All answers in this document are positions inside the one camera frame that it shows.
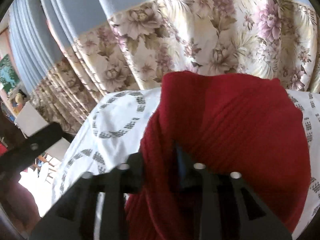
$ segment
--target painting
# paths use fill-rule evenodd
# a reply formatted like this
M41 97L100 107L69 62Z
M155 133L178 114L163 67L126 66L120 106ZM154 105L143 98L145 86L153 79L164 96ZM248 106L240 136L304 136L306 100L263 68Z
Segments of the painting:
M8 94L10 90L13 90L20 80L12 67L9 55L5 55L0 61L0 83L3 86L4 91Z

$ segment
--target floral fabric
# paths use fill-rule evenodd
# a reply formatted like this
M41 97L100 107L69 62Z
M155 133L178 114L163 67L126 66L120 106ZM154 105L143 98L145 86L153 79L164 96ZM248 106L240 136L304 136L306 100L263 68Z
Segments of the floral fabric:
M291 0L152 0L82 33L63 53L95 102L160 87L182 70L279 78L286 89L319 93L318 28L314 9Z
M64 59L57 63L30 96L31 104L48 122L77 133L96 102Z

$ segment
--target red towel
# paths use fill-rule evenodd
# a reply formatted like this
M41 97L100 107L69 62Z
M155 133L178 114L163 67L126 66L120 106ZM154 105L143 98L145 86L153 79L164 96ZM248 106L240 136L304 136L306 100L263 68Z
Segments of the red towel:
M145 185L126 206L130 239L192 239L189 200L172 190L174 141L212 171L242 173L292 232L311 178L302 118L277 79L167 74L141 140Z

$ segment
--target metal screw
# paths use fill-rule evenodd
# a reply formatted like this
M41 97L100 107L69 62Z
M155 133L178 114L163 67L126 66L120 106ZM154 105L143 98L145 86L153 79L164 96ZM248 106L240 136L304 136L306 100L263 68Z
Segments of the metal screw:
M203 163L195 163L193 165L193 167L196 169L196 170L203 170L205 169L205 165Z
M82 177L83 179L91 179L91 178L92 178L92 176L93 176L93 175L92 175L92 173L91 173L91 172L86 171L85 173L83 173L83 174L82 174L82 176L81 176L81 177Z
M36 151L37 149L39 149L39 145L37 143L33 143L30 145L31 150Z
M122 163L118 166L118 169L121 170L121 171L125 171L125 170L128 170L130 168L130 165L127 164L127 163Z
M241 175L240 172L234 171L234 172L230 173L230 177L233 178L233 179L239 179L239 178L242 177L242 175Z

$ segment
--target white bedsheet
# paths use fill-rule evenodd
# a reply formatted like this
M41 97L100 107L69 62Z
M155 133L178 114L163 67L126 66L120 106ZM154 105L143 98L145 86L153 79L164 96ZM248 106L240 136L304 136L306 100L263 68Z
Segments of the white bedsheet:
M287 92L295 106L303 112L312 176L304 211L292 235L296 239L320 207L320 95L292 90ZM83 172L108 172L125 162L129 154L137 152L148 119L159 100L160 88L106 95L89 115L66 152L53 184L52 202L55 203ZM99 201L98 219L101 204L102 201Z
M85 171L101 174L139 150L150 116L160 101L160 88L106 95L77 133L56 174L52 202Z

